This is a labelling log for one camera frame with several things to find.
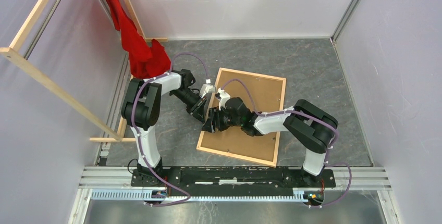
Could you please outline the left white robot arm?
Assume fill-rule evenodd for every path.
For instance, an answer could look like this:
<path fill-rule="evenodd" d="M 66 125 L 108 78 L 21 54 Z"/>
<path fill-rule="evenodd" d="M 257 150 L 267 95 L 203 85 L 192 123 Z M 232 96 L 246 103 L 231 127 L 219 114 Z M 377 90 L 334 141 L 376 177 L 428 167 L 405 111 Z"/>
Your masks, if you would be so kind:
<path fill-rule="evenodd" d="M 161 99 L 164 94 L 178 98 L 186 106 L 186 112 L 204 122 L 206 95 L 215 92 L 210 79 L 200 89 L 191 86 L 195 77 L 190 70 L 167 71 L 150 79 L 132 79 L 126 91 L 121 116 L 135 136 L 138 148 L 136 172 L 144 175 L 151 186 L 163 182 L 162 159 L 157 149 L 155 125 L 160 117 Z"/>

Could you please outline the red cloth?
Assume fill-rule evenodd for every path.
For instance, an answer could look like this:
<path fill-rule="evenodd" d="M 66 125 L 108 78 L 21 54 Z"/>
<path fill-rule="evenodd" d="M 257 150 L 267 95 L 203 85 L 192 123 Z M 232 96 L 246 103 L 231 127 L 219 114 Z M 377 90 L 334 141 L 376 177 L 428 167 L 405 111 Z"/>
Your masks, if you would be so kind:
<path fill-rule="evenodd" d="M 134 78 L 147 79 L 168 71 L 171 61 L 161 43 L 153 39 L 149 46 L 127 16 L 119 0 L 106 0 L 115 30 L 120 32 L 122 48 L 128 52 L 130 72 Z"/>

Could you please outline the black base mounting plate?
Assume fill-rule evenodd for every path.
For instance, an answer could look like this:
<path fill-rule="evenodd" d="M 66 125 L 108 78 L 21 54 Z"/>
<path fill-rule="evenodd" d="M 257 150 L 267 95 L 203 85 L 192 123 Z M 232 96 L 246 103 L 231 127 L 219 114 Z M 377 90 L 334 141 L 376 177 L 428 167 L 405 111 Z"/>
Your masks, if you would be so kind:
<path fill-rule="evenodd" d="M 318 177 L 301 168 L 278 167 L 162 167 L 160 175 L 131 173 L 131 186 L 158 188 L 165 196 L 288 196 L 293 189 L 331 189 L 334 173 Z"/>

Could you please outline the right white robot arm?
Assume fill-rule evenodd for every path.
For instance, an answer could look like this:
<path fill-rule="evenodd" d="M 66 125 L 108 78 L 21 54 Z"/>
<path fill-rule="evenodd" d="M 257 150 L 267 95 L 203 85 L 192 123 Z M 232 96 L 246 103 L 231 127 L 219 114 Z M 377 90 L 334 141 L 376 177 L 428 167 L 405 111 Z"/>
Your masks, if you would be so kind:
<path fill-rule="evenodd" d="M 241 98 L 234 97 L 223 106 L 209 108 L 202 131 L 215 133 L 238 127 L 248 136 L 289 132 L 306 149 L 301 180 L 315 186 L 322 180 L 328 151 L 339 136 L 338 125 L 333 116 L 304 99 L 280 111 L 262 112 L 250 110 Z"/>

